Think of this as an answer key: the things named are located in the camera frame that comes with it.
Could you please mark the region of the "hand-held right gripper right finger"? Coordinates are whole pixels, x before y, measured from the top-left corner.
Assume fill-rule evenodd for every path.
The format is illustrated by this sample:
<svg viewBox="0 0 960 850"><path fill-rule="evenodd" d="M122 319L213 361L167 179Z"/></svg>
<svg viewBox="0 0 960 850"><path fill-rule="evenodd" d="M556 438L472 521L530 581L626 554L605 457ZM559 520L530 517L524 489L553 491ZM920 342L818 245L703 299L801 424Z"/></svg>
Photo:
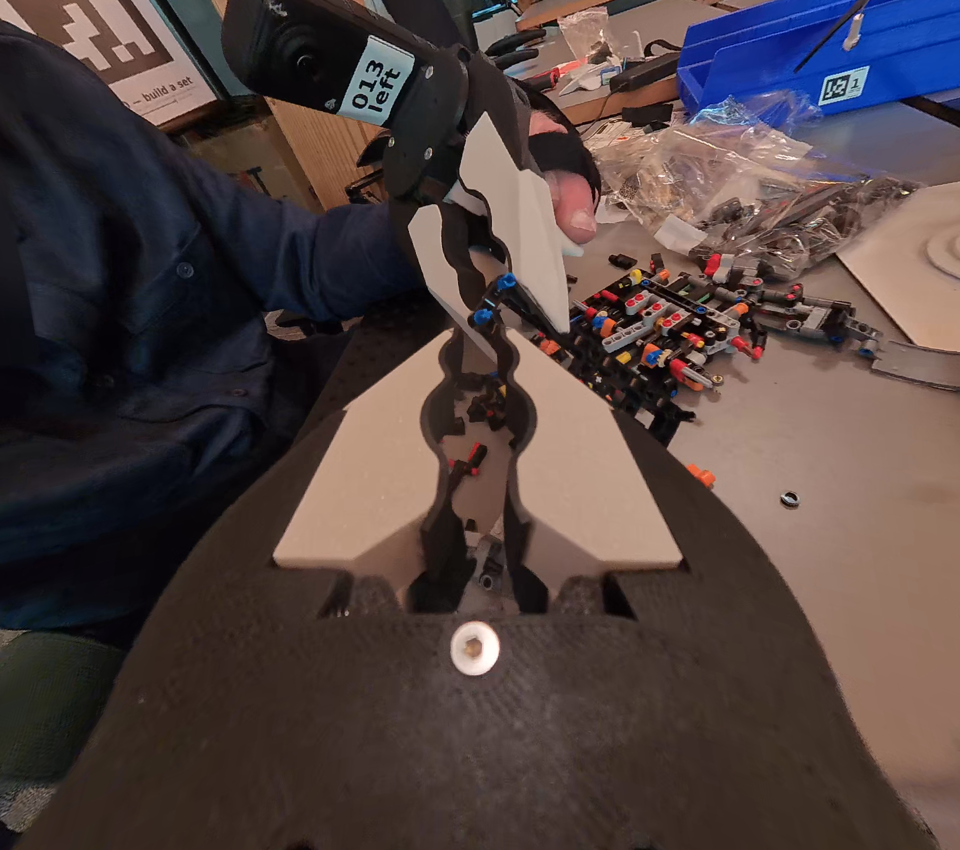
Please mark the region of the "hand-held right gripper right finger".
<svg viewBox="0 0 960 850"><path fill-rule="evenodd" d="M630 447L647 436L506 329L498 345L512 452L503 527L513 598L546 612L571 580L674 571L683 556Z"/></svg>

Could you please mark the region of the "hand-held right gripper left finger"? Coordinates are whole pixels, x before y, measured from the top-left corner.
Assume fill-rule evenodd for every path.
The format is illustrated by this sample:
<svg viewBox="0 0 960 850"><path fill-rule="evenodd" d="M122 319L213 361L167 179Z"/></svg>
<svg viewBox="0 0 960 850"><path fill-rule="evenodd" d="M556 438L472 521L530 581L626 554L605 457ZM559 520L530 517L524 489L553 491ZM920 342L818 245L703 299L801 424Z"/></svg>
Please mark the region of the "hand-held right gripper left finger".
<svg viewBox="0 0 960 850"><path fill-rule="evenodd" d="M276 566L383 580L417 612L458 608L475 559L441 442L463 345L462 332L441 331L334 416Z"/></svg>

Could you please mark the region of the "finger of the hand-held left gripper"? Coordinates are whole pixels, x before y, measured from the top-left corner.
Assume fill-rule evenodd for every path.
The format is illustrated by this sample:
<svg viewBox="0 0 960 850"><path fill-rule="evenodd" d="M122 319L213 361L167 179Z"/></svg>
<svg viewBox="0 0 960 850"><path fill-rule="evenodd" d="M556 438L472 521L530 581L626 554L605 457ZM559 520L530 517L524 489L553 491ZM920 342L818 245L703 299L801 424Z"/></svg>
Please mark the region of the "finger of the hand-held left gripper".
<svg viewBox="0 0 960 850"><path fill-rule="evenodd" d="M457 204L430 204L417 209L407 231L426 288L452 318L462 340L496 364L517 364L502 309L516 302L517 281L502 272L487 279L474 264L470 220L474 214Z"/></svg>
<svg viewBox="0 0 960 850"><path fill-rule="evenodd" d="M562 234L546 182L520 169L484 112L465 137L459 167L464 190L481 199L492 235L507 255L516 284L557 334L570 329Z"/></svg>

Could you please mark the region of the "black lego frame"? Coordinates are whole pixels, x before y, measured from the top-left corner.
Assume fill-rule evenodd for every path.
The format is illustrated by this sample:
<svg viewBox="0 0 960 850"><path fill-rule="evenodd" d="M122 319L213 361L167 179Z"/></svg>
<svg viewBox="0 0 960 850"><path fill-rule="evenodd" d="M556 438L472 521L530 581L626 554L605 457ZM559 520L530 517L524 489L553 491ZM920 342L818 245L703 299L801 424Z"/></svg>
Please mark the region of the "black lego frame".
<svg viewBox="0 0 960 850"><path fill-rule="evenodd" d="M471 329L487 340L495 330L505 327L505 316L512 313L530 332L528 341L554 364L587 386L615 410L631 418L641 413L650 416L646 427L663 446L668 446L681 425L692 423L697 413L677 403L681 384L690 379L676 376L666 359L660 363L659 348L649 351L652 362L643 356L645 343L633 339L616 350L606 343L619 331L618 320L608 305L594 307L604 297L594 294L588 301L572 301L568 329L556 330L534 305L512 273L492 281L479 307L469 316Z"/></svg>

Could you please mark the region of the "lego car chassis assembly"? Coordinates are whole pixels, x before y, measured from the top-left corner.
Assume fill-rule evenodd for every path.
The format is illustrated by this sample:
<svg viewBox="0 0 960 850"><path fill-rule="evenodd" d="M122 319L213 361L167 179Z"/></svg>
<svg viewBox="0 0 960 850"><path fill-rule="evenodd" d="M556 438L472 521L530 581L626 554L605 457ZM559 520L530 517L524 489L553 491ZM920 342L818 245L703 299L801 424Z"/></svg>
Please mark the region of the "lego car chassis assembly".
<svg viewBox="0 0 960 850"><path fill-rule="evenodd" d="M766 332L755 316L764 281L735 268L721 281L721 257L699 274L670 272L655 254L569 307L566 333L535 324L530 341L613 408L666 416L680 392L718 392L717 363L756 362Z"/></svg>

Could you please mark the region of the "lego subassembly with curved panel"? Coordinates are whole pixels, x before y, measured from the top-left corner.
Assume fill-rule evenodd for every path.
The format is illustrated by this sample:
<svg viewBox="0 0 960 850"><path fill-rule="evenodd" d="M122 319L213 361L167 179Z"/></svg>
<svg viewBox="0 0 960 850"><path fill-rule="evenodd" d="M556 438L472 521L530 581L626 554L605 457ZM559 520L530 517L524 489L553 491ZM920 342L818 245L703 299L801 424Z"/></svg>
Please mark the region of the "lego subassembly with curved panel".
<svg viewBox="0 0 960 850"><path fill-rule="evenodd" d="M887 339L858 318L855 305L810 294L804 284L755 254L694 249L691 259L718 290L746 303L751 327L851 350L878 375L957 392L959 354Z"/></svg>

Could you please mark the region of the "person's left forearm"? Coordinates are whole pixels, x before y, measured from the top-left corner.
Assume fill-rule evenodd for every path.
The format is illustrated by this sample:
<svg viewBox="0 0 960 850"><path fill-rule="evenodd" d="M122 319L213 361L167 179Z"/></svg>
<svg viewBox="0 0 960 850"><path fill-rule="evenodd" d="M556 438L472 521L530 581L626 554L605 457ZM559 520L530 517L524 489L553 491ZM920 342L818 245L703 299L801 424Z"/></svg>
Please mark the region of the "person's left forearm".
<svg viewBox="0 0 960 850"><path fill-rule="evenodd" d="M424 286L386 203L317 215L288 201L237 196L221 223L243 282L268 309L346 320Z"/></svg>

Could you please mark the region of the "clear bag of lego pieces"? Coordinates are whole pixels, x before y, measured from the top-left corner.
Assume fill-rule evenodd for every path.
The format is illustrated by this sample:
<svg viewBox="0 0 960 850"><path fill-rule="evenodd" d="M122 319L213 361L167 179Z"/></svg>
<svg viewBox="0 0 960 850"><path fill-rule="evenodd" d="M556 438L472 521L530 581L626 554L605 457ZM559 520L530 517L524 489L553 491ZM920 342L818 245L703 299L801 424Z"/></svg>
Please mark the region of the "clear bag of lego pieces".
<svg viewBox="0 0 960 850"><path fill-rule="evenodd" d="M797 277L922 188L797 139L822 111L807 94L727 97L690 120L591 145L615 205L662 248L731 255Z"/></svg>

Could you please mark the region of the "person's left hand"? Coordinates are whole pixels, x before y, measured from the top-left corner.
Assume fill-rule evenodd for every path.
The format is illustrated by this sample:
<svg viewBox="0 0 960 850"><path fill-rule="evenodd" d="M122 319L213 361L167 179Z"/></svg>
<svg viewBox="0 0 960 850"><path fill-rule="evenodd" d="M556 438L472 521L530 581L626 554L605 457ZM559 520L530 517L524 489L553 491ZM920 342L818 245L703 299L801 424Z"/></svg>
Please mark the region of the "person's left hand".
<svg viewBox="0 0 960 850"><path fill-rule="evenodd" d="M590 243L597 231L597 197L589 182L581 175L567 171L548 171L544 176L558 229L573 244L583 246Z"/></svg>

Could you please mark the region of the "black office chair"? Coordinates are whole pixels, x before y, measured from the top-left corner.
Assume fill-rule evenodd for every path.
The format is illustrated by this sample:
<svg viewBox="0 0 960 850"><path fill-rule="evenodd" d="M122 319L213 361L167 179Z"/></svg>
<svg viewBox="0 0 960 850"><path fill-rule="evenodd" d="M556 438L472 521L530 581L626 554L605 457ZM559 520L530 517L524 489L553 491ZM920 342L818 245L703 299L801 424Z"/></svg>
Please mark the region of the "black office chair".
<svg viewBox="0 0 960 850"><path fill-rule="evenodd" d="M378 79L384 88L406 87L419 71L425 77L434 74L430 58L421 58L433 48L477 52L471 0L458 0L458 14L452 15L444 0L381 0L392 23L379 16L371 17L373 31L357 59L352 78L354 88L374 88Z"/></svg>

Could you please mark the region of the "printed paper leaflets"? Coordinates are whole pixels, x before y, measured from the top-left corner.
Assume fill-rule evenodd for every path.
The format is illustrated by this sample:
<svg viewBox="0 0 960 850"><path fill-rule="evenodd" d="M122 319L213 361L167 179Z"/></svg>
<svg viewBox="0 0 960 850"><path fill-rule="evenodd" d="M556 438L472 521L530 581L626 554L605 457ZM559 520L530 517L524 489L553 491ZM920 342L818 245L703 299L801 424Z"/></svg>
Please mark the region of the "printed paper leaflets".
<svg viewBox="0 0 960 850"><path fill-rule="evenodd" d="M649 124L634 126L631 122L621 119L618 114L613 117L594 121L582 128L581 139L590 152L596 152L611 145L642 137L650 133Z"/></svg>

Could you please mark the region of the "small white object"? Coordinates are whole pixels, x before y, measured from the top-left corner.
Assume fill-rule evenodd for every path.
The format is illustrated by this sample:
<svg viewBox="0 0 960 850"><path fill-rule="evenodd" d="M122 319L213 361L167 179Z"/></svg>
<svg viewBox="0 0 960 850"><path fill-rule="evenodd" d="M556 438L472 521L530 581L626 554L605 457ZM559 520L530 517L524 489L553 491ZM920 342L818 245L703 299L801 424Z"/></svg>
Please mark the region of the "small white object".
<svg viewBox="0 0 960 850"><path fill-rule="evenodd" d="M558 90L563 97L579 91L594 91L608 86L614 76L622 72L622 60L614 56L596 63L585 63L568 73L568 82Z"/></svg>

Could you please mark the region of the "black power adapter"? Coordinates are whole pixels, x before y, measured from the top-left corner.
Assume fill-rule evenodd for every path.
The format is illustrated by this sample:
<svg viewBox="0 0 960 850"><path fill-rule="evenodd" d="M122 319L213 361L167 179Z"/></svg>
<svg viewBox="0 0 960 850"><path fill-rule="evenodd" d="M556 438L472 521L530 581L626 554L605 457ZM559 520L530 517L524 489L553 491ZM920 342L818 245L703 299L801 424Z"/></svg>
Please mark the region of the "black power adapter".
<svg viewBox="0 0 960 850"><path fill-rule="evenodd" d="M610 79L611 94L642 89L666 77L675 76L682 47L663 39L656 39L644 48L644 57L634 61Z"/></svg>

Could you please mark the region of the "white book stand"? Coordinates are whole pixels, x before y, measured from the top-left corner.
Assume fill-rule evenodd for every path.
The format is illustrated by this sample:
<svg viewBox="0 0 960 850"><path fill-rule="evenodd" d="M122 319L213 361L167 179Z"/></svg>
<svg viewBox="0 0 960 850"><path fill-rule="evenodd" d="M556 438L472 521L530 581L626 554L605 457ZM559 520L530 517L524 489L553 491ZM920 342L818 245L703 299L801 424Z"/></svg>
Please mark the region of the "white book stand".
<svg viewBox="0 0 960 850"><path fill-rule="evenodd" d="M923 187L838 257L907 340L959 351L959 183Z"/></svg>

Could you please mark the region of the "framed marker poster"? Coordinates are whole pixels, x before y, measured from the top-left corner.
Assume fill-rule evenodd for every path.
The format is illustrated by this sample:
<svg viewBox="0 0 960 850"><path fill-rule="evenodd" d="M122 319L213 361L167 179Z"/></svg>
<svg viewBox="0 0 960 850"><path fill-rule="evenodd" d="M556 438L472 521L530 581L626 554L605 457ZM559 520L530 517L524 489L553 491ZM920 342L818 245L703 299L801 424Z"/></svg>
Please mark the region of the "framed marker poster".
<svg viewBox="0 0 960 850"><path fill-rule="evenodd" d="M72 54L155 126L221 98L154 0L1 0L1 14Z"/></svg>

